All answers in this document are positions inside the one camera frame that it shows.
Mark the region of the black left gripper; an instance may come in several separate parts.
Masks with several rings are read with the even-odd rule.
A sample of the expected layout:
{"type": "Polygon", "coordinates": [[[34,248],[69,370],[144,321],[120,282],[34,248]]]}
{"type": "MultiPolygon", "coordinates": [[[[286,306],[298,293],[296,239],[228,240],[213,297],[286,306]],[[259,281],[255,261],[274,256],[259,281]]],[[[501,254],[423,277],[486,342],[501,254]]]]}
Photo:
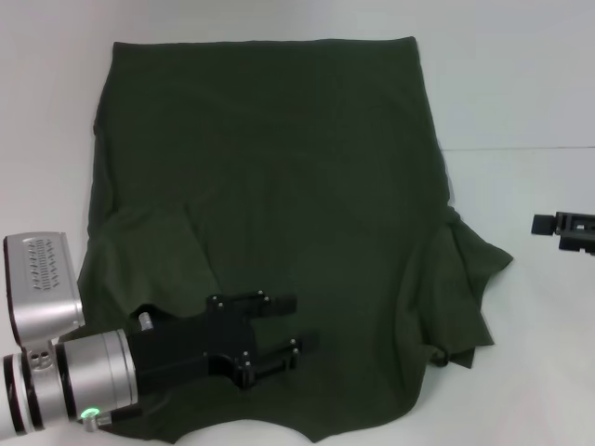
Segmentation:
{"type": "Polygon", "coordinates": [[[251,320],[291,315],[297,303],[295,295],[271,297],[262,290],[215,295],[198,315],[156,321],[153,328],[130,334],[138,393],[165,392],[209,376],[248,389],[257,378],[296,369],[302,356],[320,346],[320,334],[308,331],[257,350],[251,320]]]}

